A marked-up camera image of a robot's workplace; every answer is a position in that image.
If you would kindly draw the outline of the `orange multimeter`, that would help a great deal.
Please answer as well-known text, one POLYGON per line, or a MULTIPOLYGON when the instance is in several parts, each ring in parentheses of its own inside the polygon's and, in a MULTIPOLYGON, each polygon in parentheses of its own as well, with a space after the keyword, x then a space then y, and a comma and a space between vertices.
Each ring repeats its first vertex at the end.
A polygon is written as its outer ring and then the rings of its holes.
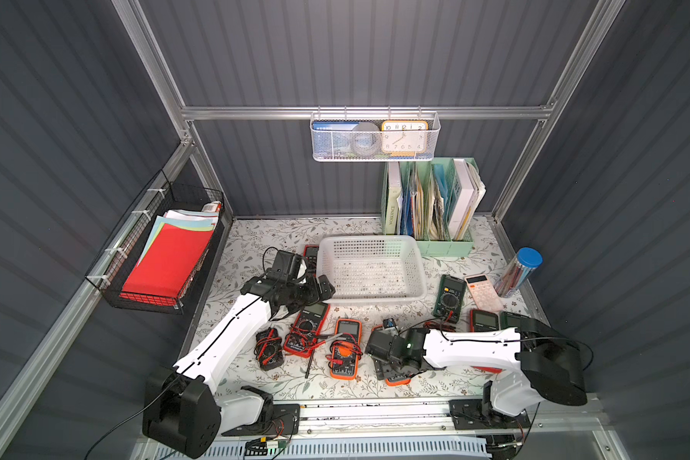
MULTIPOLYGON (((396 335, 399 331, 396 326, 385 328, 383 325, 378 325, 372 329, 373 334, 377 332, 385 332, 387 335, 396 335)), ((373 366, 377 380, 383 381, 388 386, 396 387, 409 385, 411 383, 411 377, 397 373, 389 364, 385 364, 373 358, 373 366)))
POLYGON ((330 375, 343 381, 352 381, 358 375, 363 352, 360 347, 362 325, 358 320, 341 318, 335 324, 335 336, 327 354, 330 375))

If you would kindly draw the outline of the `red ANENG multimeter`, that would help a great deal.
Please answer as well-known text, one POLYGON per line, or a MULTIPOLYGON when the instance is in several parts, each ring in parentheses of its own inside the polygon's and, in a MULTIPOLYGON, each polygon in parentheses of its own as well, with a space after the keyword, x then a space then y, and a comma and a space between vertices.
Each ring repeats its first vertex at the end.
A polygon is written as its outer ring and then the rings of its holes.
POLYGON ((314 350, 324 343, 320 332, 329 309, 329 305, 318 303, 301 310, 284 339, 284 351, 300 358, 310 358, 314 350))

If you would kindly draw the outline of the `small black multimeter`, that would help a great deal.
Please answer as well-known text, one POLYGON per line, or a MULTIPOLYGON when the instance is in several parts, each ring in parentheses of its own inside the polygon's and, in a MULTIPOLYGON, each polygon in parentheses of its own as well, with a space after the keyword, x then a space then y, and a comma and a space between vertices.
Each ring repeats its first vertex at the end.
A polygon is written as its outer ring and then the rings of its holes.
POLYGON ((276 369, 284 364, 282 337, 276 328, 257 333, 254 355, 263 371, 276 369))

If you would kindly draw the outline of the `dark green multimeter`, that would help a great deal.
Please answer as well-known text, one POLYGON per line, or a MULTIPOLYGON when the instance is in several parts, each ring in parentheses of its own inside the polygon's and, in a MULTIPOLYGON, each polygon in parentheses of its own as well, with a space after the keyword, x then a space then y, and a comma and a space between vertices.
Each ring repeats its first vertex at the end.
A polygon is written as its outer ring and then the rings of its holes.
POLYGON ((467 283, 464 279, 444 274, 440 279, 432 316, 450 324, 457 324, 466 291, 467 283))

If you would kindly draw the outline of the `white plastic basket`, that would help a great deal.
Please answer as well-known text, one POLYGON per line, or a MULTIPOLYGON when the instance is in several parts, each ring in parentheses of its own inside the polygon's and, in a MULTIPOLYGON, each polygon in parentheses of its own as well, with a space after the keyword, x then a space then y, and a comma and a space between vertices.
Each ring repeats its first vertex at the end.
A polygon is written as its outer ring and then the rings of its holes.
POLYGON ((402 304, 427 294, 421 251, 408 236, 327 237, 318 245, 316 274, 335 288, 335 305, 402 304))

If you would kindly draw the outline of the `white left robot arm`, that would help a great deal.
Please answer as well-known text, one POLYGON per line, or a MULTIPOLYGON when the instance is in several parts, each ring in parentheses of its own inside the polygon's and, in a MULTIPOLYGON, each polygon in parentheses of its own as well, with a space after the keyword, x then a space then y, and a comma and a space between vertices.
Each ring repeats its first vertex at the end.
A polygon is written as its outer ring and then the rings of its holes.
POLYGON ((297 314, 334 295, 328 277, 312 274, 302 256, 278 252, 263 275, 243 284, 226 316, 197 347, 172 367, 151 373, 145 389, 143 435, 196 459, 221 433, 239 427, 266 432, 273 424, 272 396, 247 385, 217 400, 220 382, 247 341, 279 318, 281 309, 297 314))

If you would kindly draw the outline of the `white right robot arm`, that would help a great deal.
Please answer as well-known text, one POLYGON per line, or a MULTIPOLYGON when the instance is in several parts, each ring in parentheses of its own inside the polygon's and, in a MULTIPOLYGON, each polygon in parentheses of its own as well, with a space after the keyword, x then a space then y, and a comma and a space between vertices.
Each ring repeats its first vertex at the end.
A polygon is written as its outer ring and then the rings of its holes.
POLYGON ((381 364, 384 380, 409 380, 455 366, 498 369, 484 386, 482 409, 517 417, 542 402, 562 406, 588 402, 583 346, 534 318, 523 317, 517 327, 488 332, 412 327, 392 334, 379 328, 371 333, 364 354, 381 364))

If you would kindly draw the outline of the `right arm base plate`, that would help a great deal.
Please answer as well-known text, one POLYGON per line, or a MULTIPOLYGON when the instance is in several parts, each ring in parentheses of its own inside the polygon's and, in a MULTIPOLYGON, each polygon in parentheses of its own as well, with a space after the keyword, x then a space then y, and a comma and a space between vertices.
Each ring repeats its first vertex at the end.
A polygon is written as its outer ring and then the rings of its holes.
POLYGON ((531 425, 526 411, 507 416, 489 409, 479 399, 450 400, 448 404, 448 415, 456 430, 528 429, 531 425))

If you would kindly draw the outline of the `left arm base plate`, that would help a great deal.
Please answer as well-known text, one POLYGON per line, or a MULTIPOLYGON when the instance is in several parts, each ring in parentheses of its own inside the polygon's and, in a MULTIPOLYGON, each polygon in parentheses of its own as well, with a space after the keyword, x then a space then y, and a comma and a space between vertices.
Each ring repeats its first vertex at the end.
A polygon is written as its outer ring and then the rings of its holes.
POLYGON ((270 404, 264 409, 258 421, 224 431, 222 436, 295 435, 299 431, 300 412, 300 404, 270 404))

